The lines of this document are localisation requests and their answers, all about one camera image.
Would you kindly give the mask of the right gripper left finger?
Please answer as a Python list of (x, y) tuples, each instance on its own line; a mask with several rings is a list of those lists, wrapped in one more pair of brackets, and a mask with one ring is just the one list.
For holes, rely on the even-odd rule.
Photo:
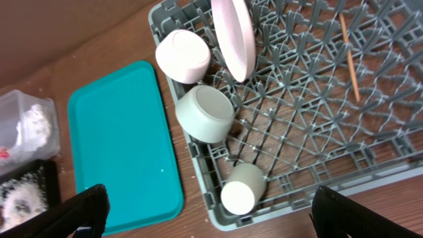
[(96, 184), (40, 215), (2, 233), (2, 237), (102, 237), (110, 211), (106, 187)]

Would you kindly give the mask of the large white plate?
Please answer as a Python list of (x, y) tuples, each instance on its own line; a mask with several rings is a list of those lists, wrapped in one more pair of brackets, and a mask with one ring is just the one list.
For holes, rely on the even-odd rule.
[(234, 79), (245, 81), (254, 71), (254, 30), (244, 0), (211, 0), (217, 41), (226, 66)]

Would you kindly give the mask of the wooden chopstick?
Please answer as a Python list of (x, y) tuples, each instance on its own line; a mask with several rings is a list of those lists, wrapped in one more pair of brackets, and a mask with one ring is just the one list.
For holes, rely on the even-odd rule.
[[(346, 23), (345, 23), (345, 20), (344, 20), (344, 15), (341, 12), (339, 12), (338, 18), (339, 18), (340, 25), (341, 25), (343, 40), (346, 44), (348, 44), (349, 43), (349, 37), (348, 37), (347, 28), (346, 28)], [(354, 62), (353, 62), (351, 50), (348, 50), (348, 52), (347, 52), (347, 62), (348, 62), (348, 67), (349, 67), (350, 77), (351, 77), (351, 81), (352, 81), (352, 87), (353, 87), (353, 91), (354, 91), (355, 100), (357, 102), (359, 102), (360, 101), (360, 92), (359, 92), (359, 88), (358, 88), (356, 71), (355, 71), (355, 68), (354, 68)]]

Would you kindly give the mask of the pink bowl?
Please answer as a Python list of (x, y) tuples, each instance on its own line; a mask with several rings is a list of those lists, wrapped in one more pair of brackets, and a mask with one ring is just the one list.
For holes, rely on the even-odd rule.
[(197, 34), (178, 29), (159, 43), (155, 58), (165, 75), (179, 83), (193, 84), (204, 78), (211, 53), (208, 45)]

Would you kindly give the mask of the white tissue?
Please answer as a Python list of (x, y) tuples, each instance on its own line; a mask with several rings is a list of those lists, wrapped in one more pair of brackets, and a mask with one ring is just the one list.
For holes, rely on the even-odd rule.
[(14, 144), (24, 144), (27, 151), (36, 151), (44, 147), (52, 134), (50, 113), (40, 104), (33, 104), (25, 111), (16, 126), (18, 136)]

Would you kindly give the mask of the small white cup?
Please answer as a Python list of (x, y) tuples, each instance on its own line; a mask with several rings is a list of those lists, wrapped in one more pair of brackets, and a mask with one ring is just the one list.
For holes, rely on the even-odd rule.
[(264, 173), (250, 163), (235, 166), (222, 191), (224, 208), (235, 215), (245, 215), (253, 210), (266, 190)]

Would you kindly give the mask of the grey bowl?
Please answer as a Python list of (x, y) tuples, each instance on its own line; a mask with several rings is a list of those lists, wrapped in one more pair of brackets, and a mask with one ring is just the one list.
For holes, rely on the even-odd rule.
[(231, 101), (219, 90), (198, 85), (190, 89), (175, 106), (182, 129), (205, 143), (223, 141), (235, 119)]

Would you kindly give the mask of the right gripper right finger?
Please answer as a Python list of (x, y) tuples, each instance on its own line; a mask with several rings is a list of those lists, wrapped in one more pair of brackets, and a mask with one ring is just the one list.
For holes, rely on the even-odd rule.
[(310, 218), (318, 238), (422, 238), (327, 186), (316, 190)]

